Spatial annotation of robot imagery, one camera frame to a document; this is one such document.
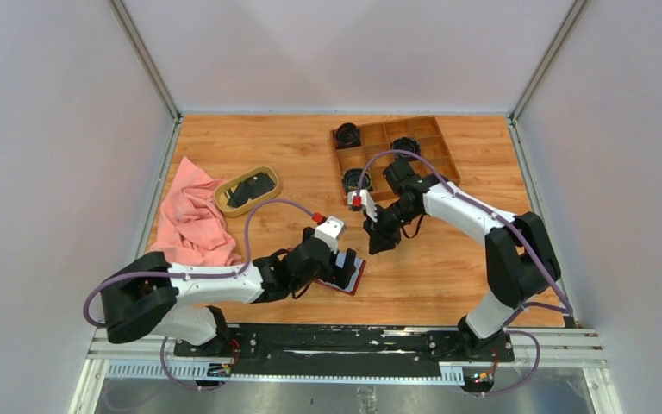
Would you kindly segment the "red card holder wallet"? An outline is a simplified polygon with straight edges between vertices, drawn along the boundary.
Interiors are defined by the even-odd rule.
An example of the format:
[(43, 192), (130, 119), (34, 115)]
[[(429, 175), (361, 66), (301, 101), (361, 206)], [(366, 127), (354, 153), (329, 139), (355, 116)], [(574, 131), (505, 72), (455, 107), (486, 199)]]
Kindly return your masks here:
[(355, 250), (349, 248), (340, 251), (331, 260), (330, 267), (322, 270), (315, 282), (337, 292), (354, 296), (365, 265), (366, 261), (360, 258)]

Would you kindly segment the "black cards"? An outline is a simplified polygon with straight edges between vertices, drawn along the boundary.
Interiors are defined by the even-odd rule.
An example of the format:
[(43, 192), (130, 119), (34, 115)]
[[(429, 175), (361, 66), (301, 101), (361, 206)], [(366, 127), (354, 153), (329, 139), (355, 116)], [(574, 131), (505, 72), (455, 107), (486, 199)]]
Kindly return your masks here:
[(235, 209), (240, 208), (249, 201), (274, 190), (276, 186), (276, 182), (268, 173), (259, 172), (242, 180), (236, 187), (225, 192), (228, 199), (227, 205)]

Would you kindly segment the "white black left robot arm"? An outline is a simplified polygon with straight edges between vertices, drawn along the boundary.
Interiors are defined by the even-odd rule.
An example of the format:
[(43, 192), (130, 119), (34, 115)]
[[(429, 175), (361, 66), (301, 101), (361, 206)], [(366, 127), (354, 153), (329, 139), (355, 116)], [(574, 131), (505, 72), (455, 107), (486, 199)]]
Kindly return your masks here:
[(335, 250), (326, 236), (306, 228), (296, 247), (247, 266), (189, 266), (161, 252), (144, 254), (108, 277), (98, 295), (109, 342), (168, 336), (218, 356), (228, 349), (230, 335), (217, 303), (297, 299), (314, 283), (352, 295), (364, 268), (355, 250)]

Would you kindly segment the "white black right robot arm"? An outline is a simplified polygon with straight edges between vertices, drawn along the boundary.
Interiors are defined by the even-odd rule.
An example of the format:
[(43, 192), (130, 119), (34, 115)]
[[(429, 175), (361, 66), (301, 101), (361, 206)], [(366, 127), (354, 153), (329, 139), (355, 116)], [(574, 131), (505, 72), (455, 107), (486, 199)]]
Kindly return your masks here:
[(494, 208), (460, 190), (437, 170), (419, 175), (400, 158), (383, 171), (397, 200), (382, 207), (362, 184), (347, 193), (347, 204), (365, 215), (369, 252), (392, 250), (403, 227), (430, 216), (452, 225), (484, 248), (488, 291), (458, 323), (459, 352), (469, 360), (489, 353), (492, 343), (528, 300), (552, 289), (563, 295), (561, 269), (543, 220)]

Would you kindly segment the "black gold rolled item front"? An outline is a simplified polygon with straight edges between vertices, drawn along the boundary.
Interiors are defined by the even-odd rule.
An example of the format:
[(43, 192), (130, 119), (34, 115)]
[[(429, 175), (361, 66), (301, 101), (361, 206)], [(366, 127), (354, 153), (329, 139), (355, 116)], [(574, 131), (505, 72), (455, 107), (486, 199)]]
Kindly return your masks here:
[(372, 176), (368, 172), (364, 172), (362, 168), (350, 168), (346, 170), (341, 177), (341, 187), (345, 194), (350, 191), (356, 191), (362, 183), (364, 190), (373, 190)]

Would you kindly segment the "wooden compartment tray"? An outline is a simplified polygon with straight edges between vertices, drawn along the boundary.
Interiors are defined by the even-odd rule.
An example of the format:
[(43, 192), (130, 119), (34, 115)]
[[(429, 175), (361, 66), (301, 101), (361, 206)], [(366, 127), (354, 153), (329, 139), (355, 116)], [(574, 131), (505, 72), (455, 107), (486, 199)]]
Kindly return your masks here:
[(395, 198), (394, 192), (385, 180), (383, 170), (397, 160), (394, 158), (394, 154), (389, 151), (391, 150), (391, 143), (403, 136), (419, 141), (421, 145), (420, 156), (427, 160), (444, 178), (456, 185), (460, 182), (459, 172), (435, 117), (416, 116), (391, 121), (353, 123), (359, 127), (361, 132), (360, 147), (335, 148), (333, 134), (341, 124), (330, 129), (325, 136), (325, 142), (330, 149), (331, 162), (336, 175), (335, 181), (339, 185), (342, 204), (347, 203), (347, 195), (341, 187), (342, 174), (350, 168), (363, 169), (374, 156), (378, 158), (373, 161), (367, 170), (373, 181), (373, 190), (369, 192), (373, 200), (379, 204)]

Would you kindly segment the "black rolled item middle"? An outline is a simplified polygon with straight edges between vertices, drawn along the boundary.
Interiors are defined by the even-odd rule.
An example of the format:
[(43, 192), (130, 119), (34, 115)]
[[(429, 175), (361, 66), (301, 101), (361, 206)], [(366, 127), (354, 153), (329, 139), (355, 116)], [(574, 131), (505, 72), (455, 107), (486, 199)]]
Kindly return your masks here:
[(421, 154), (421, 145), (419, 141), (408, 136), (395, 139), (391, 143), (391, 149), (396, 150), (394, 153), (395, 159), (414, 160), (415, 156), (412, 156), (412, 154)]

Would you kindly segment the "black rolled item back left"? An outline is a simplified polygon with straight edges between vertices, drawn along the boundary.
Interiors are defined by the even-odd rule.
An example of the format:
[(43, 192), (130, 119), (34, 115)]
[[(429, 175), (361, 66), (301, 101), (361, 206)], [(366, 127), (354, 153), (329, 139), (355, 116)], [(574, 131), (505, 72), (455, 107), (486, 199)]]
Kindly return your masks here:
[(333, 134), (336, 149), (348, 149), (361, 146), (361, 132), (352, 122), (342, 123)]

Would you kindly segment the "yellow oval tray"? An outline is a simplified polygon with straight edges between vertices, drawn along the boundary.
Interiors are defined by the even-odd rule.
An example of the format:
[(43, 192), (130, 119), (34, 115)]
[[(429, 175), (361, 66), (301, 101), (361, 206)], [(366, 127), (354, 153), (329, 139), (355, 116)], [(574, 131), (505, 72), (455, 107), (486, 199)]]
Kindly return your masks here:
[(278, 196), (281, 189), (281, 181), (272, 168), (257, 166), (219, 185), (215, 189), (215, 202), (225, 217), (234, 218)]

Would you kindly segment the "pink cloth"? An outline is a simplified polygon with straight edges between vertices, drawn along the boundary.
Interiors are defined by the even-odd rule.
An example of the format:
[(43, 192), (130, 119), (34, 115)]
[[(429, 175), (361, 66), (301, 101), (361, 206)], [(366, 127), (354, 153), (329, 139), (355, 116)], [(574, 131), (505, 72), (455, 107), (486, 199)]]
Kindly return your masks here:
[(156, 237), (148, 250), (188, 266), (240, 263), (236, 240), (215, 201), (215, 190), (223, 183), (184, 157), (160, 203)]

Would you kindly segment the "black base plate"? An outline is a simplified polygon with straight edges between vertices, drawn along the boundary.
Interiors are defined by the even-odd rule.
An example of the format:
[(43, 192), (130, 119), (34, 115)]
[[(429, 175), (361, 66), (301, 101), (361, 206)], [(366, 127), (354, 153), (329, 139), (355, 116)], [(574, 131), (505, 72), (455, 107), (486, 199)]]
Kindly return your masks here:
[(256, 375), (426, 378), (440, 375), (442, 362), (511, 362), (510, 337), (481, 343), (454, 327), (240, 323), (207, 345), (181, 341), (177, 357), (240, 356), (235, 371)]

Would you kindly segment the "aluminium front rail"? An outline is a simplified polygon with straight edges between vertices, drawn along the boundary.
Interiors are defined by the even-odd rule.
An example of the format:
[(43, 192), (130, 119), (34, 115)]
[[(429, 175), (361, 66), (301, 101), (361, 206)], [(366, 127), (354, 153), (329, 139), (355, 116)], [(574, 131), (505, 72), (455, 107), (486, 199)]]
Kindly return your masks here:
[(451, 327), (241, 323), (217, 348), (148, 336), (116, 345), (97, 333), (88, 356), (111, 379), (463, 386), (512, 369), (607, 365), (591, 329), (510, 329), (467, 354)]

